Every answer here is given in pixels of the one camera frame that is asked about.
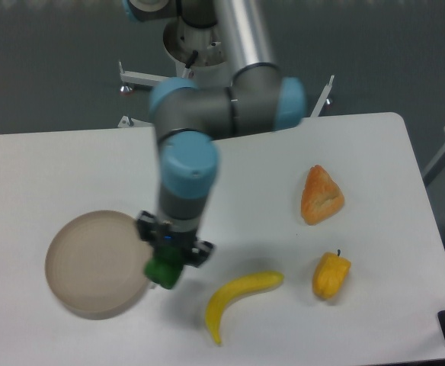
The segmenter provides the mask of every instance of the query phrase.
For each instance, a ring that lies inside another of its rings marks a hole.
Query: round plate
[[[95,211],[66,224],[46,254],[46,280],[67,308],[105,319],[133,305],[147,288],[143,274],[151,248],[132,217]]]

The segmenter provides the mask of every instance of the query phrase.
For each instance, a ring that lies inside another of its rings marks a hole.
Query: white desk
[[[380,364],[445,358],[445,253],[397,114],[322,117],[218,142],[222,164],[200,235],[218,245],[172,291],[150,290],[125,313],[79,318],[50,293],[51,239],[89,211],[153,210],[152,129],[0,136],[0,365]],[[323,165],[342,211],[299,217],[306,174]],[[311,289],[323,252],[353,265],[330,302]],[[286,275],[277,290],[232,305],[223,346],[203,312],[212,293],[250,271]]]

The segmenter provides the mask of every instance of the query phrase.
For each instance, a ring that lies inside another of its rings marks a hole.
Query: bread
[[[331,176],[320,166],[311,168],[302,193],[300,213],[309,225],[327,219],[344,205],[344,196]]]

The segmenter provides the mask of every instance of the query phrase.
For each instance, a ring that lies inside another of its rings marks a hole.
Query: banana
[[[233,300],[246,294],[269,290],[283,281],[283,274],[276,271],[263,271],[236,278],[222,286],[210,298],[206,308],[206,326],[217,345],[221,345],[219,325],[224,309]]]

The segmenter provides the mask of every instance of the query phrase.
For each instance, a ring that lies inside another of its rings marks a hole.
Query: light blue joint cap
[[[285,130],[297,126],[306,116],[306,112],[307,98],[304,85],[298,78],[283,79],[274,130]]]
[[[186,131],[170,137],[161,157],[162,184],[174,195],[205,197],[216,180],[219,154],[207,135]]]
[[[153,114],[156,112],[156,108],[162,103],[163,99],[168,97],[172,92],[182,88],[198,89],[195,82],[183,78],[169,78],[154,87],[149,94],[150,119],[152,119]]]
[[[133,12],[131,11],[130,5],[128,4],[129,0],[123,0],[123,8],[124,12],[126,13],[127,17],[130,19],[130,21],[138,21],[136,17],[134,16]]]

